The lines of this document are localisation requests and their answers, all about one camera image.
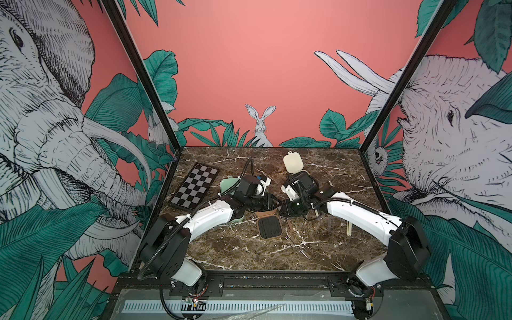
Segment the brown nail file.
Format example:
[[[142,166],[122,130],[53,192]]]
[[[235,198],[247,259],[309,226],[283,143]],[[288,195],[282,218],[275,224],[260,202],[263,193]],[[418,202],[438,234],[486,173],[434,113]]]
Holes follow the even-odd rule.
[[[286,224],[287,224],[288,229],[289,229],[290,231],[293,231],[293,230],[294,230],[294,226],[293,226],[293,224],[292,224],[292,222],[291,222],[291,220],[290,220],[290,219],[286,219]]]

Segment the brown clipper case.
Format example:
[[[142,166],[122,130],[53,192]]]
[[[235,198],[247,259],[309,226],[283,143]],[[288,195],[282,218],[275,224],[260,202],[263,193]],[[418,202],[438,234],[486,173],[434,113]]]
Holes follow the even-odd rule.
[[[282,227],[277,209],[256,212],[256,223],[262,239],[272,239],[282,235]]]

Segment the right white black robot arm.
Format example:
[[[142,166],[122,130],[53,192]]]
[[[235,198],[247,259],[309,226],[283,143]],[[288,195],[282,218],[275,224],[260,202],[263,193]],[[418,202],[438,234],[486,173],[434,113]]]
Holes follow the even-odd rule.
[[[361,262],[345,280],[355,296],[388,280],[415,281],[431,257],[425,230],[414,217],[384,213],[349,197],[331,185],[321,187],[308,172],[288,175],[281,187],[287,200],[281,210],[290,216],[316,211],[351,223],[378,240],[386,252]]]

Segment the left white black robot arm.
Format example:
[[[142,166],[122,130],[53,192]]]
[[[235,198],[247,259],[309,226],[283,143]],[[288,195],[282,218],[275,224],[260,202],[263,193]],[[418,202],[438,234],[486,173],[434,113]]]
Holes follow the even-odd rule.
[[[138,256],[143,264],[137,279],[177,281],[194,287],[205,277],[204,270],[186,258],[189,244],[209,230],[244,217],[246,211],[272,211],[279,200],[267,188],[267,176],[241,177],[236,190],[206,201],[203,208],[187,215],[163,215],[144,237]]]

